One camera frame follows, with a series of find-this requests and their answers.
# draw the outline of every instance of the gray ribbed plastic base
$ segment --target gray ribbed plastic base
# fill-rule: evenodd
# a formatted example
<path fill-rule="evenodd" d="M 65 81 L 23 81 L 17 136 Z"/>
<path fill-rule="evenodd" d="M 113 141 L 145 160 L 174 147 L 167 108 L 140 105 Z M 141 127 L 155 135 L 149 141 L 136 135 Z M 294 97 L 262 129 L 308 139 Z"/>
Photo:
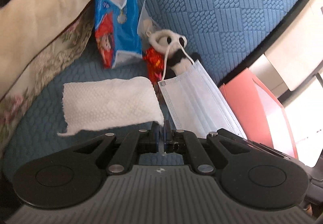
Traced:
<path fill-rule="evenodd" d="M 139 157 L 139 165 L 143 166 L 180 166 L 184 165 L 183 157 L 177 153 L 145 153 Z"/>
<path fill-rule="evenodd" d="M 131 172 L 108 177 L 89 200 L 67 209 L 39 210 L 23 206 L 8 224 L 307 224 L 314 220 L 298 207 L 262 211 L 227 197 L 212 177 L 188 166 L 133 166 Z"/>

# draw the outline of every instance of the panda keychain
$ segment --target panda keychain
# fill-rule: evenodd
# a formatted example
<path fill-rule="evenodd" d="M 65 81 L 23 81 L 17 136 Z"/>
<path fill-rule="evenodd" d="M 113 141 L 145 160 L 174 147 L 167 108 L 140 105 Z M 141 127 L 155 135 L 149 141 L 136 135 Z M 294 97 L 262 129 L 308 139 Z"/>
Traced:
<path fill-rule="evenodd" d="M 201 61 L 198 53 L 188 55 L 185 52 L 186 37 L 171 30 L 156 31 L 149 37 L 149 43 L 157 52 L 165 55 L 162 80 L 178 76 L 188 70 L 196 60 Z"/>

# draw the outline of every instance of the pink paper bag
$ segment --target pink paper bag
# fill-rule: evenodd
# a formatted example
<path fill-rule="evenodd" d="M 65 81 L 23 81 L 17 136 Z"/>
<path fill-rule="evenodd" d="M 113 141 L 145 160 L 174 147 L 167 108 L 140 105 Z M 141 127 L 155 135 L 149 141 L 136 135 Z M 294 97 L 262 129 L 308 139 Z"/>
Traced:
<path fill-rule="evenodd" d="M 220 91 L 249 140 L 298 158 L 284 107 L 249 69 L 222 85 Z"/>

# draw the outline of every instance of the plastic bag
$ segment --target plastic bag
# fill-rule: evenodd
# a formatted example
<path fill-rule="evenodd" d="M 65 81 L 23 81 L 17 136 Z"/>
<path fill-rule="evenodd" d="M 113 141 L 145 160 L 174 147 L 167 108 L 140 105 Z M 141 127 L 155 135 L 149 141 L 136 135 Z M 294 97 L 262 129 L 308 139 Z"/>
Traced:
<path fill-rule="evenodd" d="M 105 68 L 142 59 L 137 0 L 95 0 L 95 38 Z"/>
<path fill-rule="evenodd" d="M 143 52 L 146 52 L 150 47 L 148 41 L 150 35 L 159 30 L 161 30 L 161 27 L 149 16 L 146 9 L 146 0 L 144 0 L 137 29 L 137 33 L 142 39 Z"/>

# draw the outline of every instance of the surgical face mask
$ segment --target surgical face mask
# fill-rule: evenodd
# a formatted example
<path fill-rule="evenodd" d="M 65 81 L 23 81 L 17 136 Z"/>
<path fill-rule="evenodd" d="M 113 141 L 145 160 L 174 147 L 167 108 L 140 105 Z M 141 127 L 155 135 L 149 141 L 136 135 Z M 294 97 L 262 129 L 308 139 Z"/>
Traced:
<path fill-rule="evenodd" d="M 199 61 L 183 74 L 158 84 L 176 129 L 194 132 L 205 139 L 209 132 L 224 128 L 247 139 L 220 90 Z"/>

